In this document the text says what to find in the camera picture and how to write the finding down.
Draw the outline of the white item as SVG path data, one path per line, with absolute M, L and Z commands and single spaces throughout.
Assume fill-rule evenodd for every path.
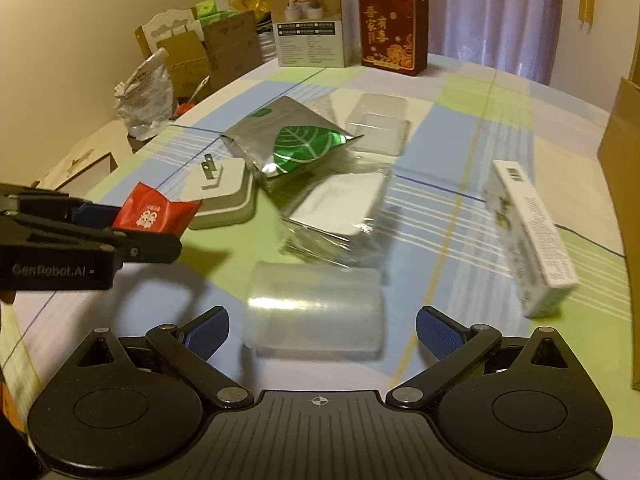
M 378 218 L 390 186 L 387 167 L 364 165 L 312 174 L 274 199 L 285 252 L 309 262 L 344 268 L 375 268 L 383 249 L 376 240 Z

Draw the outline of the brown cardboard boxes stack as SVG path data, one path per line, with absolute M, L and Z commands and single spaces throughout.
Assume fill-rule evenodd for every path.
M 207 24 L 194 14 L 185 32 L 160 40 L 159 48 L 168 53 L 166 66 L 179 103 L 191 96 L 201 101 L 262 65 L 256 22 L 250 12 L 233 12 Z

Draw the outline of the white long carton box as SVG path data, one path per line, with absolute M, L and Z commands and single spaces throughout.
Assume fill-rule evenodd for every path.
M 518 162 L 495 159 L 484 187 L 526 318 L 556 315 L 579 286 L 574 264 L 533 183 Z

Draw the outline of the silver green leaf pouch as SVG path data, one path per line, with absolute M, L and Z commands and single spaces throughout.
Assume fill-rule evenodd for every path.
M 354 134 L 302 103 L 281 96 L 242 118 L 224 133 L 228 150 L 241 157 L 269 188 L 352 145 Z

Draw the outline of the dark red gift box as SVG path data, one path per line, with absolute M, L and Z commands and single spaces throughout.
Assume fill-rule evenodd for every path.
M 427 66 L 428 0 L 359 0 L 363 66 L 416 76 Z

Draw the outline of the white product photo box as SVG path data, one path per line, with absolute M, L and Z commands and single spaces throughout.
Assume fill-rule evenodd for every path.
M 358 0 L 267 0 L 283 67 L 344 68 L 359 52 Z

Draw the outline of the clear plastic tray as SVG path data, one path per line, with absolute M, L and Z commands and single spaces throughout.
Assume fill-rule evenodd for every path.
M 345 126 L 356 140 L 355 151 L 397 157 L 404 152 L 410 122 L 408 103 L 399 96 L 363 93 L 348 115 Z

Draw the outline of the green white small box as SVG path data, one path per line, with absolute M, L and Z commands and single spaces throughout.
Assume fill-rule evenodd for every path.
M 216 18 L 216 16 L 229 15 L 234 10 L 229 0 L 203 0 L 196 4 L 195 12 L 197 18 Z

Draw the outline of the white carved chair back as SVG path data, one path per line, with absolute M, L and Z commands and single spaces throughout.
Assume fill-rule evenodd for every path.
M 157 50 L 160 40 L 182 34 L 186 25 L 194 21 L 191 9 L 171 9 L 153 16 L 148 22 L 139 26 L 134 32 L 144 58 L 148 58 Z

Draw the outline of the brown cardboard bin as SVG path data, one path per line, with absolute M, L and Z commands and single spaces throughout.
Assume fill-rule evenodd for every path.
M 627 78 L 620 80 L 598 149 L 598 159 L 611 195 L 625 252 L 632 318 L 631 387 L 639 390 L 639 86 Z

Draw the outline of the red snack packet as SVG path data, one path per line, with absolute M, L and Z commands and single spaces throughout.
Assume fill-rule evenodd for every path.
M 201 204 L 200 200 L 172 202 L 155 188 L 138 182 L 122 204 L 112 227 L 182 237 Z

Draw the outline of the silver crumpled bag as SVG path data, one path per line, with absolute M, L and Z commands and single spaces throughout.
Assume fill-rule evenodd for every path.
M 146 141 L 157 136 L 174 116 L 174 87 L 166 66 L 168 53 L 159 48 L 114 90 L 114 110 L 128 136 Z

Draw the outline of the clear plastic cylinder container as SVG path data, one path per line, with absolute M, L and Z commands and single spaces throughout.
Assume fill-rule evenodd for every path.
M 384 346 L 381 273 L 265 261 L 254 265 L 242 314 L 244 344 L 285 354 L 377 354 Z

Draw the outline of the white power adapter plug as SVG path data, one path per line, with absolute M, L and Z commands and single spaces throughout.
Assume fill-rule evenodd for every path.
M 242 158 L 214 159 L 206 153 L 190 170 L 180 200 L 200 202 L 188 228 L 206 230 L 233 226 L 254 217 L 254 174 Z

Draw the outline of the checkered tablecloth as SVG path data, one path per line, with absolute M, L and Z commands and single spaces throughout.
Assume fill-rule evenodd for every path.
M 2 309 L 16 416 L 94 328 L 140 336 L 215 306 L 212 362 L 255 392 L 386 392 L 427 364 L 429 304 L 506 336 L 555 327 L 639 433 L 631 301 L 597 159 L 608 114 L 435 55 L 402 76 L 269 62 L 187 112 L 89 194 L 139 234 L 186 217 L 179 258 L 125 264 L 103 292 L 22 292 Z

